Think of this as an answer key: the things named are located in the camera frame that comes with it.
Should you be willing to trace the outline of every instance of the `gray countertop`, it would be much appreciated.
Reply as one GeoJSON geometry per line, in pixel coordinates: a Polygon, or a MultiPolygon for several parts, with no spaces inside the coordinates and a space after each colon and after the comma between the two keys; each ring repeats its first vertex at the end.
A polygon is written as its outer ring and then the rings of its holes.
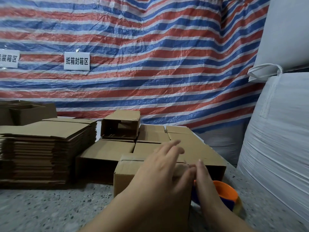
{"type": "MultiPolygon", "coordinates": [[[[243,201],[245,221],[258,231],[308,231],[276,198],[228,164],[224,181],[243,201]]],[[[73,232],[112,200],[113,187],[87,184],[68,190],[0,190],[0,231],[73,232]]],[[[203,219],[192,207],[192,231],[205,231],[203,219]]]]}

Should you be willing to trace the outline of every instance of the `forearm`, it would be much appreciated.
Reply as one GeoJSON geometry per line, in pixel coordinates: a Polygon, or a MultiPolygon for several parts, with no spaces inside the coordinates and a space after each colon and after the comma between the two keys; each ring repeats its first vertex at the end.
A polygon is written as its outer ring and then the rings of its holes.
{"type": "Polygon", "coordinates": [[[129,231],[143,219],[143,212],[131,197],[119,194],[80,232],[123,232],[129,231]]]}
{"type": "Polygon", "coordinates": [[[217,232],[255,232],[227,207],[208,213],[206,220],[217,232]]]}

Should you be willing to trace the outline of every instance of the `person's left hand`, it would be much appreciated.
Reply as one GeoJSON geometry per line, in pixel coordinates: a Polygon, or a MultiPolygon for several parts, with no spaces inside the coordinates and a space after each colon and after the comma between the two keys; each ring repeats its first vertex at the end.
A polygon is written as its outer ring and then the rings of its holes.
{"type": "Polygon", "coordinates": [[[178,147],[180,141],[163,143],[144,161],[129,186],[121,193],[135,200],[145,213],[162,209],[179,198],[189,187],[196,174],[195,167],[189,167],[180,180],[172,183],[172,176],[179,154],[184,153],[178,147]]]}

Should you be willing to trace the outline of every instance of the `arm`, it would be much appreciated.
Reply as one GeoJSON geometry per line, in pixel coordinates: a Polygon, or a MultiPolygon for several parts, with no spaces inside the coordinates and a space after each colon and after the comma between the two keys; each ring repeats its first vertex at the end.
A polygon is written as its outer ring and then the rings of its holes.
{"type": "Polygon", "coordinates": [[[118,194],[94,220],[80,232],[124,232],[138,225],[153,210],[164,210],[192,184],[196,168],[188,168],[176,185],[172,175],[179,154],[180,141],[162,144],[139,168],[129,186],[118,194]]]}
{"type": "Polygon", "coordinates": [[[197,193],[207,223],[218,232],[254,232],[221,201],[205,165],[199,161],[196,168],[197,193]]]}

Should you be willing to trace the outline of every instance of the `striped tarp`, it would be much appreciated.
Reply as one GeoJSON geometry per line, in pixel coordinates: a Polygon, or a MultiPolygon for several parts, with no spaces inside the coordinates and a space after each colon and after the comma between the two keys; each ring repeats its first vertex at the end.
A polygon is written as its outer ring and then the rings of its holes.
{"type": "Polygon", "coordinates": [[[0,100],[55,102],[59,115],[141,111],[142,122],[195,132],[248,119],[248,83],[269,0],[0,0],[0,100]],[[90,52],[90,71],[63,69],[90,52]]]}

